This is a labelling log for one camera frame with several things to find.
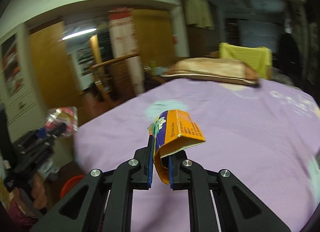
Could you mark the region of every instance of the fluorescent light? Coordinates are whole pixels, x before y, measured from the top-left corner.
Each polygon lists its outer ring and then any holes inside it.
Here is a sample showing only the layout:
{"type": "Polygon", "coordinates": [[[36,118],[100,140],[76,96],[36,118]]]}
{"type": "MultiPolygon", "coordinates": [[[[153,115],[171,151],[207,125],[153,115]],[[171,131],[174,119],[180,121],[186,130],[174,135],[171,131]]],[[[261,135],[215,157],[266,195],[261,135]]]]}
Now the fluorescent light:
{"type": "Polygon", "coordinates": [[[97,30],[97,29],[96,28],[94,28],[94,29],[86,29],[86,30],[83,30],[83,31],[80,31],[80,32],[77,32],[77,33],[74,33],[74,34],[70,34],[68,36],[65,36],[64,38],[62,38],[62,40],[70,39],[72,37],[79,36],[79,35],[82,35],[82,34],[86,34],[86,33],[89,33],[89,32],[93,32],[95,30],[97,30]]]}

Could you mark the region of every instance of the yellow towel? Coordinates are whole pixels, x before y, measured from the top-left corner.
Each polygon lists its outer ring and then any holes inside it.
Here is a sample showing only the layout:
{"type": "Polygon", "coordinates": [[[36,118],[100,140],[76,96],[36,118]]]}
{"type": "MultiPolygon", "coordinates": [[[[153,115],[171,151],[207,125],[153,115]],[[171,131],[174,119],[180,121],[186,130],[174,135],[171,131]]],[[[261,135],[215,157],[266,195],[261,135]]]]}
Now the yellow towel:
{"type": "Polygon", "coordinates": [[[260,78],[269,79],[268,68],[272,66],[271,50],[265,47],[247,48],[220,43],[221,58],[233,58],[245,62],[253,68],[260,78]]]}

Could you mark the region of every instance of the curtain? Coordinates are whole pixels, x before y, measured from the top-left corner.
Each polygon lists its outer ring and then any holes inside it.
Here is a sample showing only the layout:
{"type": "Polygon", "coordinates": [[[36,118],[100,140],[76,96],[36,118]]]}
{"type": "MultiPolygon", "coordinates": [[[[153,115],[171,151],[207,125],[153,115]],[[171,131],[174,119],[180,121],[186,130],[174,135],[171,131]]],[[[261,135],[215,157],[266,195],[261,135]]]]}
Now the curtain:
{"type": "MultiPolygon", "coordinates": [[[[110,39],[114,58],[139,52],[135,25],[129,9],[110,11],[110,39]]],[[[126,60],[131,82],[136,94],[144,92],[143,69],[140,56],[126,60]]]]}

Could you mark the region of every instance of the hanging clothes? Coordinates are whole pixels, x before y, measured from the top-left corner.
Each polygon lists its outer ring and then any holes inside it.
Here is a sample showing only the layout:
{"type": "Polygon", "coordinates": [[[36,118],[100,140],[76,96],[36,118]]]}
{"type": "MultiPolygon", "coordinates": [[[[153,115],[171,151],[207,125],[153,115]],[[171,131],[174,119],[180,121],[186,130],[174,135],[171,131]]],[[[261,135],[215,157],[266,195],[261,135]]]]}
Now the hanging clothes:
{"type": "Polygon", "coordinates": [[[309,24],[310,32],[310,52],[309,62],[307,65],[307,79],[314,84],[319,63],[319,42],[318,42],[318,24],[312,22],[309,24]]]}
{"type": "Polygon", "coordinates": [[[186,21],[198,28],[214,29],[212,14],[207,0],[186,0],[186,21]]]}

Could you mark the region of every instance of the wooden door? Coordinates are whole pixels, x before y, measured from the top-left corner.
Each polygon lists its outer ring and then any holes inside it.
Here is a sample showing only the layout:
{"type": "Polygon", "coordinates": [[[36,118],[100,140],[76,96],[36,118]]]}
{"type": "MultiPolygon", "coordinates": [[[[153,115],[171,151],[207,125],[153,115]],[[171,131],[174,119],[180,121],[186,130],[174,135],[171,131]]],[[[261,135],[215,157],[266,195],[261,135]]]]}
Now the wooden door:
{"type": "Polygon", "coordinates": [[[81,107],[66,44],[62,41],[64,23],[59,22],[29,36],[32,62],[42,97],[49,108],[81,107]]]}
{"type": "Polygon", "coordinates": [[[143,65],[150,65],[150,61],[156,66],[172,65],[176,55],[169,12],[134,9],[131,15],[143,65]]]}

